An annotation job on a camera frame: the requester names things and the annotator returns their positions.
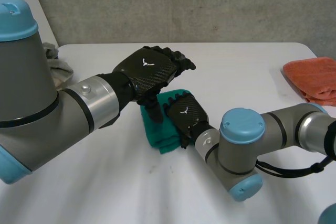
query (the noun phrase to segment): concrete wall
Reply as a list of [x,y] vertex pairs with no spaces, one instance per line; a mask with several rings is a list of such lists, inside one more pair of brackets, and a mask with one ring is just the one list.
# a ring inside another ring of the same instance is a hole
[[336,56],[336,0],[40,0],[60,45],[294,41]]

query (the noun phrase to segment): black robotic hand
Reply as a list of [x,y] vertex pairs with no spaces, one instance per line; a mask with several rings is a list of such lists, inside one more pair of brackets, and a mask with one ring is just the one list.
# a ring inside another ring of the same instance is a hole
[[162,123],[163,115],[156,95],[188,69],[194,70],[196,66],[182,53],[156,46],[139,49],[118,64],[113,72],[122,73],[131,81],[133,100],[145,106],[154,122]]
[[194,128],[200,124],[208,125],[208,115],[191,93],[176,94],[175,99],[169,98],[168,101],[170,104],[163,104],[164,112],[181,135],[181,147],[186,148]]

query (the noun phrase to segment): green towel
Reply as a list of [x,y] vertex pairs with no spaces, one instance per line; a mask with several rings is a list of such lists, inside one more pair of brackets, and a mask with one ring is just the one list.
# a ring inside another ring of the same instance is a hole
[[175,99],[175,94],[182,95],[183,92],[189,92],[184,89],[177,89],[157,95],[157,100],[163,113],[163,123],[154,123],[148,116],[144,106],[140,106],[143,123],[145,126],[148,142],[153,148],[158,148],[161,154],[171,152],[181,146],[181,138],[174,124],[164,113],[162,105],[168,103],[168,98]]

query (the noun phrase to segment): black band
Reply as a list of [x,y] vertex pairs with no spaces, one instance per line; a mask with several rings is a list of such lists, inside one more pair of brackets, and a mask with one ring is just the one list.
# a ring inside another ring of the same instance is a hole
[[210,156],[211,152],[212,152],[214,149],[218,148],[218,146],[219,146],[219,143],[215,144],[214,146],[212,146],[212,147],[210,148],[210,150],[209,150],[209,151],[206,153],[206,155],[205,155],[205,158],[204,158],[205,162],[207,162],[208,157]]
[[280,149],[283,149],[286,144],[287,144],[287,133],[286,133],[286,130],[285,130],[285,127],[284,125],[282,124],[281,120],[279,119],[279,117],[277,117],[276,115],[274,115],[273,113],[271,112],[268,112],[268,114],[270,116],[272,116],[274,118],[274,120],[278,123],[279,125],[279,128],[281,130],[281,135],[282,135],[282,144],[281,144],[281,147]]
[[48,114],[50,114],[57,107],[58,103],[59,103],[59,98],[58,98],[58,92],[57,92],[56,99],[52,102],[51,105],[49,105],[45,109],[33,115],[26,116],[24,118],[19,118],[19,119],[9,120],[9,121],[0,121],[0,128],[17,127],[17,126],[21,126],[24,124],[35,122],[41,118],[44,118]]
[[72,89],[62,89],[62,91],[66,92],[68,95],[70,95],[77,103],[78,105],[81,107],[81,109],[83,110],[83,113],[86,117],[86,120],[88,121],[89,124],[89,134],[91,132],[94,131],[95,129],[95,123],[92,117],[92,114],[88,108],[88,106],[86,105],[86,103],[82,100],[82,98],[79,96],[79,94],[77,94],[76,92],[74,92],[74,90]]
[[334,143],[336,137],[336,121],[332,122],[328,126],[328,131],[324,137],[324,150],[326,155],[336,161],[336,155],[334,151]]
[[251,173],[251,172],[253,171],[253,169],[254,169],[254,167],[253,167],[251,170],[248,170],[248,171],[246,171],[246,172],[243,172],[243,173],[237,173],[237,172],[234,172],[234,171],[229,170],[228,168],[224,167],[219,161],[218,161],[218,163],[219,163],[219,165],[221,166],[221,168],[222,168],[223,170],[225,170],[225,171],[228,172],[228,173],[234,174],[234,175],[246,175],[246,174]]
[[315,113],[317,111],[310,111],[310,112],[307,112],[306,114],[303,115],[303,117],[301,117],[301,119],[299,120],[299,122],[297,123],[296,127],[295,127],[295,142],[297,143],[298,146],[301,146],[300,142],[299,142],[299,129],[300,129],[300,126],[301,126],[301,123],[304,121],[304,119],[310,115],[311,113]]

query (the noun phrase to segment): robotic arm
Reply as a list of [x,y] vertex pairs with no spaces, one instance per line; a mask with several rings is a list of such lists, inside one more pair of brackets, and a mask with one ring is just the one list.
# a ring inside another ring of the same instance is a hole
[[[217,130],[209,125],[207,114],[190,93],[176,95],[169,102],[164,105],[165,113],[183,139],[195,143],[201,158],[236,201],[244,201],[261,189],[262,177],[255,167],[277,177],[296,178],[321,172],[336,160],[336,119],[317,104],[298,104],[261,115],[249,109],[232,109],[223,115]],[[257,160],[261,154],[291,146],[327,157],[299,170],[276,168]]]
[[76,144],[113,124],[130,102],[163,120],[156,99],[195,65],[169,48],[144,47],[112,73],[57,91],[38,27],[23,0],[0,0],[0,179],[12,184]]

